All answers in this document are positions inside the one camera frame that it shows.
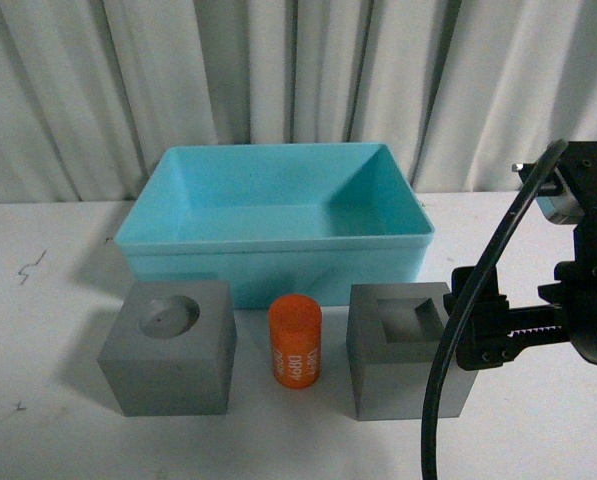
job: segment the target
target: white curtain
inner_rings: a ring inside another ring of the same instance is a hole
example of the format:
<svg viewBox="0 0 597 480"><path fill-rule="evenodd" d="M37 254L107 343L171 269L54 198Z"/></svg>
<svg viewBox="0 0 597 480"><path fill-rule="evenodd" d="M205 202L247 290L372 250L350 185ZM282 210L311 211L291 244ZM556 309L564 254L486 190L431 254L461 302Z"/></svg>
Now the white curtain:
<svg viewBox="0 0 597 480"><path fill-rule="evenodd" d="M597 0L0 0L0 202L135 198L174 145L381 141L417 191L597 140Z"/></svg>

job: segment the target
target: round hole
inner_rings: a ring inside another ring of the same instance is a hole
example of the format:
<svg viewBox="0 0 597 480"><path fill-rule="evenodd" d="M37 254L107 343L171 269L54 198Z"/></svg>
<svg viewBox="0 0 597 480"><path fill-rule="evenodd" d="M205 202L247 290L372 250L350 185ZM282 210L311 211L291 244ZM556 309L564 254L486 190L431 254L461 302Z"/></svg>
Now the round hole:
<svg viewBox="0 0 597 480"><path fill-rule="evenodd" d="M153 300L139 327L151 338L174 338L193 327L198 317L198 303L184 295L173 295Z"/></svg>

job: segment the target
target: white table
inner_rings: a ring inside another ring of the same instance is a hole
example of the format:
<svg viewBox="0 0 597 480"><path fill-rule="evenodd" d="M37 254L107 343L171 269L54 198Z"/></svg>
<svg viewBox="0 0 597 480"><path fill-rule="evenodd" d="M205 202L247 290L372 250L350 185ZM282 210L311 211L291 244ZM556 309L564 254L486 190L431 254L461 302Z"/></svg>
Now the white table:
<svg viewBox="0 0 597 480"><path fill-rule="evenodd" d="M419 280L475 263L512 198L421 195L437 232ZM265 312L237 312L227 415L122 416L96 357L133 281L108 240L130 206L0 205L0 479L420 478L419 421L353 418L344 308L325 309L309 389L273 379ZM571 228L534 206L501 290L540 303L536 286L572 258ZM597 367L561 344L481 372L461 417L440 421L438 451L442 479L597 479Z"/></svg>

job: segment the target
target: gray block with square hole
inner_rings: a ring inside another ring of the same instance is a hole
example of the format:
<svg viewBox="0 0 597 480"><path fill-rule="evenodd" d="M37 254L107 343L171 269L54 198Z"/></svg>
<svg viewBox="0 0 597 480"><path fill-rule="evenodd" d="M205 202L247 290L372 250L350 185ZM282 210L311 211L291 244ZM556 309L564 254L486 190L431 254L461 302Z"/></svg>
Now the gray block with square hole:
<svg viewBox="0 0 597 480"><path fill-rule="evenodd" d="M347 353L358 420L419 419L448 316L445 283L352 285ZM441 417L457 417L477 372L452 361Z"/></svg>
<svg viewBox="0 0 597 480"><path fill-rule="evenodd" d="M224 414L235 349L229 283L137 282L98 364L127 416Z"/></svg>

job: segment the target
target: black cable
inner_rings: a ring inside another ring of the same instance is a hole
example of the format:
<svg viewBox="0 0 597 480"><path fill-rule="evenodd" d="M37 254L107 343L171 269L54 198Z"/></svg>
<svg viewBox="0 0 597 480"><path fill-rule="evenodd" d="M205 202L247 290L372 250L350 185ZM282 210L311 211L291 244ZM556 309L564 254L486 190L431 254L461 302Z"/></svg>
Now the black cable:
<svg viewBox="0 0 597 480"><path fill-rule="evenodd" d="M436 470L436 433L440 395L447 369L467 324L467 319L520 220L538 195L547 177L558 165L565 148L567 148L567 142L557 140L550 143L545 153L540 156L527 181L500 221L491 240L489 240L449 316L436 350L434 362L431 365L423 403L420 456L424 480L436 480L438 478Z"/></svg>

